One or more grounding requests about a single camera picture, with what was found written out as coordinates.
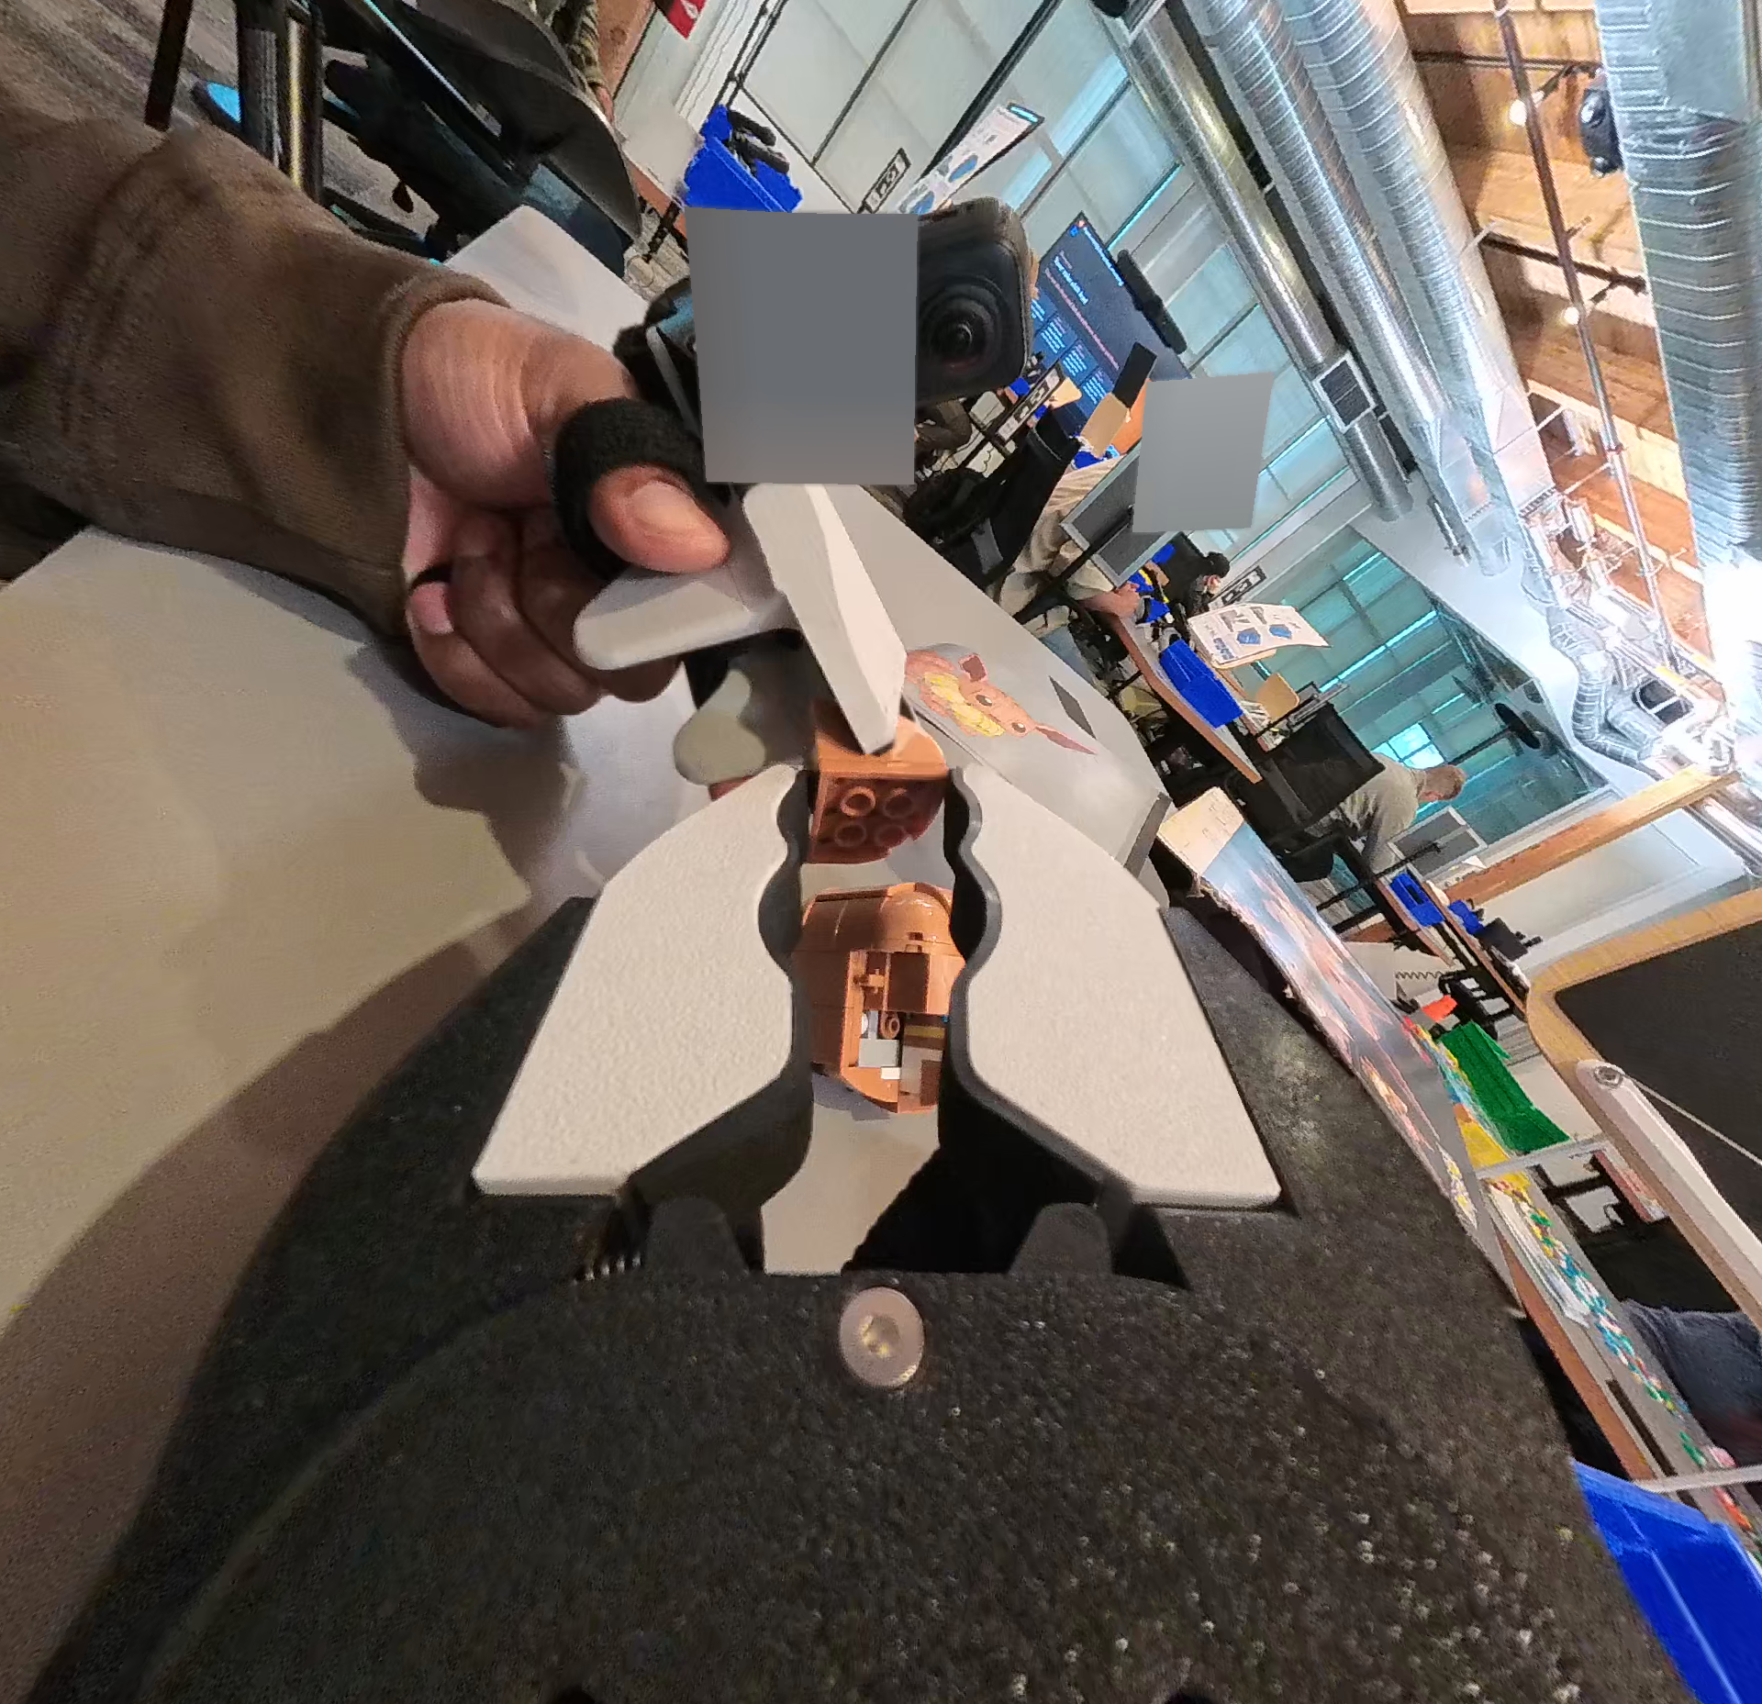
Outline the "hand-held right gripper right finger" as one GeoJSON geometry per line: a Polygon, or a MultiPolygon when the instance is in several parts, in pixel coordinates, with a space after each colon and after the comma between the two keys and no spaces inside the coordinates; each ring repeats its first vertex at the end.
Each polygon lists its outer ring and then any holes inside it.
{"type": "Polygon", "coordinates": [[[943,1145],[1063,1175],[1107,1212],[1264,1212],[1281,1184],[1149,891],[988,768],[951,776],[963,969],[943,1145]]]}

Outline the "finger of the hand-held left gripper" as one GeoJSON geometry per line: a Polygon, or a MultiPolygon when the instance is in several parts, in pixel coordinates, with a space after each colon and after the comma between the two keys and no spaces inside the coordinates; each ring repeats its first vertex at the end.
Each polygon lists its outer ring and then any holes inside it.
{"type": "Polygon", "coordinates": [[[757,486],[751,530],[849,739],[865,755],[891,751],[908,655],[829,492],[757,486]]]}
{"type": "Polygon", "coordinates": [[[761,549],[732,543],[713,570],[620,572],[578,615],[574,650],[587,667],[619,673],[794,628],[761,549]]]}

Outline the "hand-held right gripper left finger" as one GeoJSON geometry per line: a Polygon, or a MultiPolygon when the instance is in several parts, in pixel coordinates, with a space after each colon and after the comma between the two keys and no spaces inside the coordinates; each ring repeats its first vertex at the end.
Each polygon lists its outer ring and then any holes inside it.
{"type": "Polygon", "coordinates": [[[605,885],[474,1162],[490,1198],[765,1206],[814,1133],[807,776],[767,770],[605,885]]]}

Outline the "brown rounded brick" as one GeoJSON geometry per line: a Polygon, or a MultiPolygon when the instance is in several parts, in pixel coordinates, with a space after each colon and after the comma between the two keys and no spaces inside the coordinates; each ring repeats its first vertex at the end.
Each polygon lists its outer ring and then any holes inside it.
{"type": "Polygon", "coordinates": [[[814,812],[809,864],[877,864],[937,822],[949,765],[937,739],[908,717],[897,720],[893,746],[863,753],[829,707],[814,711],[814,812]]]}

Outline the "brown brick assembly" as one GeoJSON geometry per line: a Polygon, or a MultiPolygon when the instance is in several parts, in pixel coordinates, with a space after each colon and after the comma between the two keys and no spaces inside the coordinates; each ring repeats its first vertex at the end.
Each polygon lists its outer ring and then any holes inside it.
{"type": "Polygon", "coordinates": [[[889,1113],[937,1109],[963,972],[951,909],[951,889],[928,882],[806,906],[792,964],[809,1004],[812,1065],[889,1113]]]}

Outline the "blue plastic bin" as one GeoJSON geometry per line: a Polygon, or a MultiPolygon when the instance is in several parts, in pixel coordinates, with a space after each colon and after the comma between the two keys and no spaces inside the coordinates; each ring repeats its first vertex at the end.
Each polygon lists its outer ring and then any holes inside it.
{"type": "Polygon", "coordinates": [[[1761,1701],[1761,1570],[1724,1522],[1574,1465],[1597,1537],[1686,1689],[1702,1703],[1761,1701]]]}

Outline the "grey desk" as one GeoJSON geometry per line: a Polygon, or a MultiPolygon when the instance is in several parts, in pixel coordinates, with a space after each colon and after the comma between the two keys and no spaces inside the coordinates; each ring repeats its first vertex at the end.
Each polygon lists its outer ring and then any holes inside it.
{"type": "Polygon", "coordinates": [[[367,1269],[466,1292],[509,1200],[443,1143],[516,1038],[395,1071],[703,804],[682,682],[503,732],[351,616],[88,531],[4,593],[4,1519],[129,1499],[263,1232],[334,1139],[367,1269]]]}

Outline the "person's left hand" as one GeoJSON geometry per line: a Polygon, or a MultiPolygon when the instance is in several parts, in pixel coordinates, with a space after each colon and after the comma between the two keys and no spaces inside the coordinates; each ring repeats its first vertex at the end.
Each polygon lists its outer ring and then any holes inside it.
{"type": "Polygon", "coordinates": [[[636,395],[628,372],[603,348],[480,301],[424,310],[399,363],[403,620],[437,693],[518,730],[605,697],[662,694],[673,661],[611,673],[580,661],[574,626],[600,579],[565,546],[548,472],[578,410],[636,395]]]}

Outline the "black computer monitor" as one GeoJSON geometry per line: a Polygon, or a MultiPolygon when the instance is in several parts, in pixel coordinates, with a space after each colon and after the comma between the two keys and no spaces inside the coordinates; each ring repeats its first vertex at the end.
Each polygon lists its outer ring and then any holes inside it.
{"type": "Polygon", "coordinates": [[[1113,392],[1136,348],[1151,351],[1151,379],[1191,376],[1179,348],[1134,301],[1107,246],[1078,213],[1041,255],[1031,304],[1031,356],[1054,367],[1090,409],[1113,392]]]}

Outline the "fox print instruction booklet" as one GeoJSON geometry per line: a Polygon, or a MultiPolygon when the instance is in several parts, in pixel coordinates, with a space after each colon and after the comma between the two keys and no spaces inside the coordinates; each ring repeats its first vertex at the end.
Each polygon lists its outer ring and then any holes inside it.
{"type": "Polygon", "coordinates": [[[1129,873],[1170,810],[1123,714],[911,534],[862,559],[908,654],[904,700],[949,765],[981,765],[1129,873]]]}

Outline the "printed cardboard box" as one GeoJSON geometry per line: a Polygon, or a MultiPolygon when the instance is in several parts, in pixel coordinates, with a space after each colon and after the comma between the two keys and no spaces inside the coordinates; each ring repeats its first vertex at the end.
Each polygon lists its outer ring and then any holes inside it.
{"type": "Polygon", "coordinates": [[[1273,984],[1362,1083],[1452,1203],[1545,1377],[1589,1418],[1616,1473],[1758,1468],[1758,1331],[1741,1310],[1621,1296],[1570,1224],[1589,1181],[1663,1238],[1664,1203],[1612,1140],[1562,1128],[1482,1027],[1396,1007],[1229,799],[1161,822],[1198,894],[1264,948],[1273,984]]]}

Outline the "stack of blue bins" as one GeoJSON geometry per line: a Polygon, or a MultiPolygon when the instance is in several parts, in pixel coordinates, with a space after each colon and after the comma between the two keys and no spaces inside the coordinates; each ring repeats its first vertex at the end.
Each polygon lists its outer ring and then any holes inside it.
{"type": "Polygon", "coordinates": [[[804,190],[777,150],[777,135],[759,119],[713,105],[679,189],[685,211],[778,211],[804,204],[804,190]]]}

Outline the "black office chair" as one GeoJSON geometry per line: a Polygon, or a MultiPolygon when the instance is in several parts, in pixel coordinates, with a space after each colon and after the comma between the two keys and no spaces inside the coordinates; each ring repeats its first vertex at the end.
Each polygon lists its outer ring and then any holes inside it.
{"type": "Polygon", "coordinates": [[[641,232],[619,133],[538,15],[522,0],[393,0],[393,11],[516,154],[557,175],[624,239],[641,232]]]}

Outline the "black board with wooden edge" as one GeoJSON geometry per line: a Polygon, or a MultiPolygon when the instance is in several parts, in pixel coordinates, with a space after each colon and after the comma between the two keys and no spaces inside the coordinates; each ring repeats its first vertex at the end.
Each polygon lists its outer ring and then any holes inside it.
{"type": "Polygon", "coordinates": [[[1734,894],[1544,967],[1530,1030],[1563,1081],[1621,1070],[1761,1232],[1761,893],[1734,894]]]}

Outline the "silver ventilation duct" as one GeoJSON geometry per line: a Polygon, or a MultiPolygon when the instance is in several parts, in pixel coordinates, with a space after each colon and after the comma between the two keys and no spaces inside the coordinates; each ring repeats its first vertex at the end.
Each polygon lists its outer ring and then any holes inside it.
{"type": "Polygon", "coordinates": [[[1571,735],[1670,677],[1758,787],[1758,0],[1179,0],[1571,735]]]}

